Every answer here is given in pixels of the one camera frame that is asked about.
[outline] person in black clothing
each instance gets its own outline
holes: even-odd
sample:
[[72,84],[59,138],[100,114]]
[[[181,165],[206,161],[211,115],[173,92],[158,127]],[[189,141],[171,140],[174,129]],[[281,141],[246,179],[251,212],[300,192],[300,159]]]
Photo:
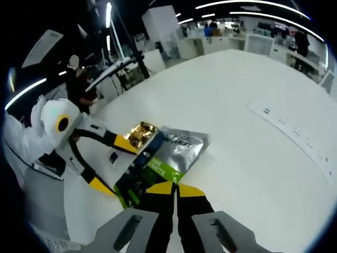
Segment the person in black clothing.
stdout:
[[309,40],[308,40],[308,35],[306,33],[302,33],[300,31],[296,32],[295,34],[295,40],[296,40],[296,45],[297,45],[297,52],[300,55],[303,55],[304,57],[307,57],[308,52],[309,52]]
[[[295,41],[296,41],[296,45],[297,45],[297,52],[304,56],[307,57],[308,52],[309,52],[309,40],[308,40],[308,35],[306,33],[303,32],[296,32],[295,34]],[[304,61],[302,61],[301,59],[296,59],[294,68],[298,71],[303,72],[304,74],[307,74],[307,72],[309,70],[311,70],[311,66],[309,66],[307,63],[305,63]]]
[[80,112],[89,114],[89,107],[95,103],[93,101],[97,98],[97,94],[95,89],[85,92],[90,84],[85,79],[86,69],[78,67],[78,58],[76,57],[76,55],[73,55],[70,64],[67,66],[66,89],[68,99],[79,108]]

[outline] gold package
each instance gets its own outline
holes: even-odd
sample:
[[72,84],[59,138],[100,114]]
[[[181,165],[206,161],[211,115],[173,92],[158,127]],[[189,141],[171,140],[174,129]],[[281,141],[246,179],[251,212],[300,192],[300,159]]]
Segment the gold package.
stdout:
[[147,141],[157,132],[158,128],[147,122],[140,122],[125,138],[137,150],[140,150]]

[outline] white table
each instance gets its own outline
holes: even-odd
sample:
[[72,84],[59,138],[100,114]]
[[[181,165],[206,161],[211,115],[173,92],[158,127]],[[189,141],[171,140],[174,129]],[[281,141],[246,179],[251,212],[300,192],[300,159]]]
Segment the white table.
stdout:
[[[158,49],[144,52],[143,62],[145,66],[154,73],[159,73],[165,70],[165,63]],[[138,68],[138,63],[131,63],[127,66],[129,70]]]
[[314,62],[310,61],[307,57],[304,57],[304,56],[298,54],[297,52],[291,51],[290,49],[288,49],[284,46],[274,44],[273,49],[282,51],[283,54],[287,54],[287,55],[299,58],[300,60],[302,60],[306,64],[312,66],[315,70],[317,70],[319,75],[323,75],[324,72],[325,72],[325,69],[322,66],[319,66],[319,65],[315,64]]
[[[284,64],[235,50],[198,57],[145,80],[112,101],[100,118],[117,133],[140,121],[209,133],[210,146],[182,183],[203,190],[215,211],[253,230],[266,249],[303,252],[332,214],[336,190],[296,144],[248,110],[263,94],[337,153],[337,104],[323,89]],[[78,145],[90,165],[110,175],[110,183],[123,173],[109,169],[108,148],[84,139]],[[118,200],[78,178],[65,180],[65,192],[72,240],[90,241],[93,230],[122,210]],[[182,252],[176,233],[167,252]]]

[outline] led strip light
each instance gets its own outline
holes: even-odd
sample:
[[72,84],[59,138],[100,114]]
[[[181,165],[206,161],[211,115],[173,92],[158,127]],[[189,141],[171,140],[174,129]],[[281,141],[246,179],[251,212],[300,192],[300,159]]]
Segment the led strip light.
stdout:
[[106,37],[106,48],[110,52],[110,35]]
[[325,44],[325,68],[329,66],[329,49],[328,44]]
[[193,20],[192,18],[189,18],[187,20],[183,20],[183,21],[179,22],[178,24],[184,24],[184,23],[187,23],[187,22],[192,21],[192,20]]
[[207,15],[203,15],[203,16],[201,16],[202,18],[204,18],[204,17],[213,17],[213,16],[215,16],[215,13],[213,13],[213,14],[207,14]]
[[303,16],[303,17],[306,17],[307,19],[310,20],[310,18],[308,16],[306,16],[304,13],[298,11],[297,9],[293,9],[293,8],[290,8],[290,7],[282,5],[282,4],[272,3],[272,2],[268,2],[268,1],[261,1],[261,0],[226,0],[226,1],[219,1],[219,2],[200,5],[200,6],[197,6],[196,9],[202,9],[202,8],[205,8],[205,7],[218,5],[218,4],[230,4],[230,3],[256,3],[256,4],[273,5],[273,6],[277,6],[277,7],[284,8],[284,9],[287,9],[289,11],[295,12],[295,13],[297,13],[297,14]]
[[106,10],[105,10],[105,27],[106,28],[110,27],[111,10],[112,10],[112,5],[110,2],[108,2],[106,4]]
[[25,88],[23,91],[21,91],[18,95],[13,97],[5,106],[5,110],[7,110],[16,100],[18,100],[23,94],[30,91],[32,88],[38,86],[41,83],[44,83],[47,80],[47,78],[43,78],[40,81],[37,81],[36,83],[33,83],[32,85]]
[[255,16],[262,16],[262,17],[270,17],[270,18],[274,18],[276,20],[281,20],[284,22],[287,22],[289,24],[295,25],[305,31],[307,31],[308,33],[311,33],[313,36],[315,36],[316,38],[318,38],[320,41],[324,42],[324,39],[320,36],[318,36],[317,34],[315,34],[312,30],[309,30],[308,28],[304,27],[303,25],[300,25],[298,23],[295,23],[293,21],[290,20],[286,20],[285,18],[282,17],[277,17],[277,16],[273,16],[273,15],[269,15],[269,14],[263,14],[263,13],[256,13],[256,12],[230,12],[230,14],[236,14],[236,15],[255,15]]

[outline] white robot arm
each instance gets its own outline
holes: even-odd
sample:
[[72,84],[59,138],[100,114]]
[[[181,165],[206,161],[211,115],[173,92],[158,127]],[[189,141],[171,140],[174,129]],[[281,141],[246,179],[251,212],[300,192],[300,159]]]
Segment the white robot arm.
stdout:
[[120,134],[110,132],[105,124],[80,113],[68,99],[50,100],[41,111],[44,131],[56,147],[56,152],[66,161],[67,167],[81,176],[89,186],[115,195],[81,156],[74,137],[87,137],[117,150],[136,154],[137,150]]

